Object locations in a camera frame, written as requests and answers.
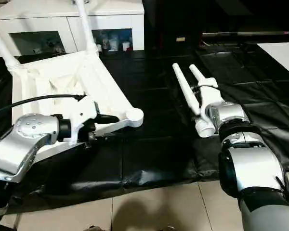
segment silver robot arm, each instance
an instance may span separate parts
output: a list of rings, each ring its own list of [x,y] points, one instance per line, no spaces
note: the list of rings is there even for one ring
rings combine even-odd
[[[245,231],[289,231],[289,201],[283,194],[285,172],[243,108],[222,103],[209,109],[219,133],[222,189],[237,198]]]
[[[7,211],[16,185],[37,162],[36,159],[45,158],[36,158],[41,147],[63,140],[75,144],[79,135],[84,137],[83,141],[88,141],[95,123],[114,122],[118,122],[118,118],[99,114],[96,103],[88,96],[77,103],[69,119],[63,119],[62,115],[41,114],[18,118],[12,129],[0,139],[0,220]]]

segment upside-down white chair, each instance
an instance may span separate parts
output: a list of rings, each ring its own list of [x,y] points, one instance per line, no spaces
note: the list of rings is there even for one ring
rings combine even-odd
[[[0,39],[0,56],[13,77],[13,102],[50,95],[83,94],[97,102],[101,114],[114,115],[119,122],[96,125],[96,136],[103,136],[123,127],[139,127],[143,123],[142,110],[134,108],[126,99],[111,74],[98,56],[83,0],[76,0],[79,17],[86,39],[86,50],[53,58],[20,64]],[[26,103],[12,110],[12,123],[28,113],[44,115],[62,114],[69,117],[75,99],[45,99]],[[52,156],[73,146],[67,142],[56,143],[40,149],[43,156]]]

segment black cable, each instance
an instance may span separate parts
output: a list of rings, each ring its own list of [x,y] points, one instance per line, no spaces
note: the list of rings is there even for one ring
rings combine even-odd
[[[242,103],[240,103],[240,101],[239,101],[235,96],[233,96],[231,93],[229,93],[229,92],[227,92],[227,91],[224,91],[224,90],[221,90],[220,88],[215,87],[215,86],[212,86],[212,85],[201,85],[201,86],[195,87],[194,89],[195,89],[195,90],[199,90],[201,87],[214,88],[214,89],[216,89],[216,90],[219,90],[219,91],[220,91],[221,93],[223,93],[223,94],[229,95],[231,98],[233,98],[233,99],[236,101],[236,103],[238,103],[238,104],[241,105],[241,107],[243,108],[243,110],[244,110],[244,112],[246,113],[247,117],[249,118],[250,122],[253,123],[253,122],[252,122],[252,119],[251,119],[251,116],[250,116],[250,113],[249,113],[249,111],[246,109],[246,106],[243,105]],[[271,133],[269,130],[267,130],[267,129],[265,129],[265,128],[261,128],[261,127],[259,127],[259,126],[258,126],[258,128],[259,128],[260,130],[265,130],[266,132],[270,133],[270,134],[275,138],[275,140],[280,144],[280,142],[279,142],[278,139],[275,137],[275,135],[274,135],[273,133]],[[283,148],[283,145],[280,144],[280,147],[283,149],[283,153],[284,153],[284,154],[287,156],[287,158],[289,159],[289,152],[286,151],[286,149]],[[289,194],[288,180],[286,181],[286,190],[287,190],[287,194]]]
[[[8,110],[12,107],[16,107],[16,106],[19,106],[19,105],[22,105],[25,103],[29,103],[29,102],[33,102],[33,101],[37,101],[37,100],[44,100],[44,99],[51,99],[51,98],[74,98],[77,101],[79,101],[85,96],[86,95],[71,95],[71,94],[43,95],[43,96],[38,96],[38,97],[34,97],[34,98],[30,98],[30,99],[26,99],[26,100],[12,103],[10,105],[7,105],[5,107],[0,108],[0,112]]]

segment black plastic sheet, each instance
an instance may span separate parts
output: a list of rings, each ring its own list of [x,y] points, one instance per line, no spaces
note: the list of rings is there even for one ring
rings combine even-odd
[[[31,62],[44,56],[23,56]],[[289,72],[257,46],[205,51],[144,51],[103,56],[107,69],[144,124],[35,164],[17,187],[9,212],[35,211],[98,200],[137,190],[218,179],[217,136],[201,139],[172,70],[177,62],[190,85],[195,64],[215,77],[223,91],[245,104],[264,128],[267,144],[289,170]],[[0,59],[0,107],[11,103],[12,77]],[[0,135],[11,126],[11,112],[0,114]]]

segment beige floor tile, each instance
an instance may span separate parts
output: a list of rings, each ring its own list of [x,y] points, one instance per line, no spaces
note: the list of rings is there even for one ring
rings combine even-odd
[[[110,230],[112,198],[59,209],[24,213],[19,231],[83,231],[91,225]]]
[[[3,216],[2,220],[0,221],[0,225],[4,225],[9,228],[13,228],[17,214],[10,214]]]
[[[112,231],[211,231],[197,183],[114,197]]]
[[[237,200],[228,196],[219,181],[199,182],[213,231],[242,231]]]

